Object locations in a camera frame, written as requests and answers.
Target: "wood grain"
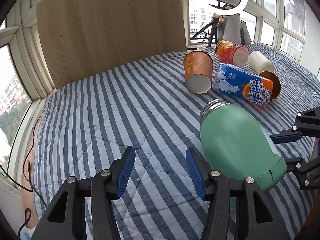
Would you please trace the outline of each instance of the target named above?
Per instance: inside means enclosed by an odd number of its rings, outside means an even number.
[[[57,89],[125,63],[186,50],[180,0],[43,0],[37,25]]]

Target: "bottle label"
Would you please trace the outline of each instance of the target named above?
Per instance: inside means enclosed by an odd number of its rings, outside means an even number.
[[[227,63],[219,64],[213,85],[223,94],[244,98],[261,108],[268,105],[273,88],[271,80]]]

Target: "white wall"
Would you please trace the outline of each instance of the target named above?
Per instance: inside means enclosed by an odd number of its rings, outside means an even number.
[[[317,76],[320,68],[320,23],[309,5],[306,2],[304,3],[306,8],[306,36],[300,64]]]
[[[0,178],[0,209],[12,229],[18,233],[24,223],[21,193]]]

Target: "paper cup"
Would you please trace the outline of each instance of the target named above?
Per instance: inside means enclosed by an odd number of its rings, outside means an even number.
[[[275,100],[278,98],[281,92],[281,83],[279,78],[271,71],[262,71],[259,76],[270,79],[273,83],[272,93],[270,100]]]
[[[184,71],[187,89],[194,94],[205,94],[212,87],[213,60],[201,50],[188,53],[184,60]]]
[[[252,52],[249,55],[248,61],[256,73],[261,73],[262,71],[275,71],[271,61],[268,60],[260,51]]]

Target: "bed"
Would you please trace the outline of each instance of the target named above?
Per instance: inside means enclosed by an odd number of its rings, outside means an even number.
[[[127,190],[113,202],[122,239],[200,239],[208,202],[196,195],[185,152],[200,142],[199,113],[209,101],[223,98],[249,111],[269,134],[290,129],[297,112],[320,105],[317,78],[267,45],[261,51],[275,65],[281,80],[279,98],[257,109],[240,98],[214,90],[194,95],[185,87],[183,59],[187,52],[149,57],[68,84],[47,98],[36,139],[35,188],[49,203],[69,176],[93,177],[123,154],[136,149]],[[219,63],[214,49],[204,49]],[[249,64],[246,70],[253,71]],[[284,158],[310,160],[314,138],[277,145]],[[291,239],[298,234],[313,205],[315,191],[300,191],[292,174],[266,192]],[[39,218],[45,208],[34,199]],[[90,198],[86,228],[93,239]],[[229,236],[234,221],[230,219]]]

